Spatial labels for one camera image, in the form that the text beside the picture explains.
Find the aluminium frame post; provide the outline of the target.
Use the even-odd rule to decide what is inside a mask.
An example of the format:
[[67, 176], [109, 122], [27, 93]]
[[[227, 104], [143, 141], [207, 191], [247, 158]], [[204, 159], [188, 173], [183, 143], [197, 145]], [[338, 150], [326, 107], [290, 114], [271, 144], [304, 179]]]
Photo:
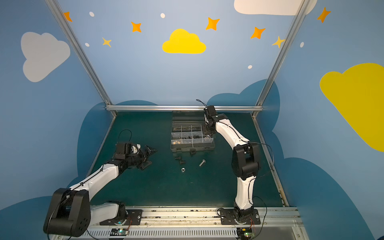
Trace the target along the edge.
[[96, 71], [94, 70], [89, 58], [87, 57], [85, 51], [83, 50], [83, 47], [78, 40], [75, 32], [70, 26], [69, 21], [65, 18], [64, 12], [62, 11], [62, 8], [58, 1], [54, 0], [45, 0], [47, 6], [49, 7], [51, 13], [55, 17], [56, 21], [58, 22], [59, 26], [61, 27], [63, 33], [67, 37], [69, 43], [73, 47], [76, 55], [78, 56], [81, 64], [85, 68], [88, 76], [90, 77], [91, 81], [93, 82], [94, 86], [96, 87], [99, 95], [103, 99], [104, 103], [106, 104], [106, 107], [111, 106], [113, 103], [110, 99], [110, 97], [107, 94], [106, 89], [104, 88], [100, 78], [98, 77]]
[[270, 92], [272, 85], [279, 73], [279, 70], [281, 66], [283, 65], [283, 62], [290, 50], [291, 45], [293, 44], [295, 37], [297, 33], [299, 32], [299, 29], [306, 17], [306, 15], [312, 11], [314, 6], [316, 5], [317, 1], [310, 1], [305, 0], [302, 1], [299, 4], [298, 11], [296, 15], [294, 16], [294, 19], [290, 25], [290, 28], [286, 34], [285, 41], [283, 42], [283, 46], [280, 47], [279, 53], [277, 55], [277, 58], [275, 60], [275, 63], [272, 67], [272, 70], [261, 90], [261, 93], [258, 97], [258, 100], [256, 102], [256, 107], [258, 107], [260, 110], [255, 110], [252, 112], [252, 118], [255, 120], [258, 113], [262, 111], [263, 104], [268, 96], [268, 93]]

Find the aluminium frame rail back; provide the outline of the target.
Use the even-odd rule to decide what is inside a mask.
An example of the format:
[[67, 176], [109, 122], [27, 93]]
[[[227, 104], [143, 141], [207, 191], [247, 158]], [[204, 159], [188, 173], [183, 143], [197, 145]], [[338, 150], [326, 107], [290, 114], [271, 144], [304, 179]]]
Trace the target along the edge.
[[[203, 111], [204, 106], [107, 105], [107, 111], [116, 112], [172, 112]], [[219, 112], [261, 112], [262, 106], [215, 106]]]

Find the aluminium frame post left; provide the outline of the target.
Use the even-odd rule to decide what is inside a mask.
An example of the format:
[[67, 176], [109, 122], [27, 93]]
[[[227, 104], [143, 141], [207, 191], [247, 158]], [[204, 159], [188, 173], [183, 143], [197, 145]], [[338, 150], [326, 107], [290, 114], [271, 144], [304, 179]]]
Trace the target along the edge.
[[93, 82], [94, 86], [96, 87], [99, 95], [103, 99], [104, 103], [106, 104], [106, 107], [111, 106], [113, 103], [110, 99], [110, 97], [107, 94], [106, 89], [104, 88], [100, 78], [98, 77], [96, 71], [94, 70], [89, 58], [87, 57], [85, 51], [83, 50], [83, 47], [78, 40], [75, 32], [70, 26], [69, 21], [65, 18], [64, 12], [62, 11], [62, 8], [58, 1], [54, 0], [45, 0], [47, 6], [49, 7], [51, 13], [55, 17], [56, 21], [58, 22], [59, 26], [61, 27], [63, 33], [67, 37], [69, 43], [73, 47], [76, 55], [78, 56], [81, 64], [85, 68], [88, 76], [90, 77], [91, 81]]

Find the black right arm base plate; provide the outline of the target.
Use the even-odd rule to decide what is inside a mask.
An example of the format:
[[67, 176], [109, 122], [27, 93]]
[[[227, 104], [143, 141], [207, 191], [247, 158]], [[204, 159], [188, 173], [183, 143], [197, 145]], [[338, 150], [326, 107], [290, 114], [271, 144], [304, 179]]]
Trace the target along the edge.
[[240, 211], [237, 209], [219, 208], [217, 214], [222, 225], [260, 225], [259, 212], [255, 209]]

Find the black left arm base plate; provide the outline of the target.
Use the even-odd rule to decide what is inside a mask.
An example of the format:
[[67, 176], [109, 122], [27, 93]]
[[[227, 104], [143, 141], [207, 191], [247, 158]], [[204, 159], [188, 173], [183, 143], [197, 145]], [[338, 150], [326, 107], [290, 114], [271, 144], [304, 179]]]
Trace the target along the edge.
[[125, 213], [109, 220], [100, 222], [101, 226], [138, 226], [141, 223], [143, 210], [128, 209]]

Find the aluminium frame post right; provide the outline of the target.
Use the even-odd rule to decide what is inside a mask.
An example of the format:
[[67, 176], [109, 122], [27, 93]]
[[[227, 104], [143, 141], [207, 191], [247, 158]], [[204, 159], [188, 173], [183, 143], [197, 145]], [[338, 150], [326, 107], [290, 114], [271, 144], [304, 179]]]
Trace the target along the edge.
[[263, 104], [268, 96], [268, 93], [270, 92], [272, 85], [279, 73], [279, 70], [281, 66], [283, 65], [283, 62], [290, 50], [291, 45], [293, 44], [295, 37], [297, 33], [299, 32], [299, 29], [306, 17], [306, 15], [312, 11], [314, 6], [316, 5], [317, 1], [310, 1], [305, 0], [302, 1], [299, 4], [298, 11], [296, 15], [294, 16], [294, 19], [290, 25], [290, 28], [286, 34], [285, 41], [283, 42], [283, 46], [280, 47], [279, 53], [277, 55], [277, 58], [275, 60], [275, 63], [272, 67], [272, 70], [261, 90], [261, 93], [258, 97], [258, 100], [256, 102], [256, 107], [258, 107], [260, 110], [255, 110], [252, 112], [252, 118], [255, 120], [258, 113], [262, 111]]

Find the clear plastic organizer box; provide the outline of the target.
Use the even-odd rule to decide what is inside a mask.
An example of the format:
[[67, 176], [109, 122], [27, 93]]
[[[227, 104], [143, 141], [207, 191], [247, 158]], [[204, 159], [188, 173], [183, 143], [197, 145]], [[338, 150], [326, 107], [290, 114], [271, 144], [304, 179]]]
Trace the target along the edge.
[[171, 151], [173, 153], [190, 153], [212, 151], [215, 141], [211, 135], [204, 135], [202, 127], [205, 118], [201, 112], [172, 112]]

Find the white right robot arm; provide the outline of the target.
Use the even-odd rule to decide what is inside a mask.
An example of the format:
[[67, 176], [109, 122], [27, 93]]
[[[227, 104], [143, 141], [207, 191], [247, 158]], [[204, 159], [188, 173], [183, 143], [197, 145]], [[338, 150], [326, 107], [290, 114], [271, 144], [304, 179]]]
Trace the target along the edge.
[[261, 169], [261, 151], [258, 143], [245, 138], [225, 114], [218, 114], [214, 106], [204, 108], [205, 124], [203, 132], [207, 135], [220, 134], [232, 148], [232, 170], [237, 177], [237, 195], [234, 215], [238, 222], [253, 215], [254, 183]]

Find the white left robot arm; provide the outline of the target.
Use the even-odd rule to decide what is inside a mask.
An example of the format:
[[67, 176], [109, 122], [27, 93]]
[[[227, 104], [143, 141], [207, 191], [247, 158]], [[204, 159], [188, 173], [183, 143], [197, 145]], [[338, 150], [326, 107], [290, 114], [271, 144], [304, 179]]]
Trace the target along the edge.
[[54, 192], [43, 226], [44, 233], [47, 236], [80, 237], [89, 226], [101, 222], [124, 225], [129, 217], [123, 202], [110, 201], [93, 206], [91, 200], [125, 170], [144, 170], [150, 166], [149, 157], [156, 152], [149, 146], [117, 143], [113, 157], [96, 172], [69, 188], [59, 188]]

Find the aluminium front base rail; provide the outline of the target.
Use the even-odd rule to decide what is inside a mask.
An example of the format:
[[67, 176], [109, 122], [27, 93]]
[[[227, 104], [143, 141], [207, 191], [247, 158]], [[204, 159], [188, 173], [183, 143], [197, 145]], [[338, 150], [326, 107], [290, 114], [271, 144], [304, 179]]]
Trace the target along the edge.
[[222, 225], [219, 207], [126, 207], [143, 210], [138, 226], [95, 224], [80, 237], [50, 235], [51, 240], [307, 240], [296, 208], [256, 208], [260, 225]]

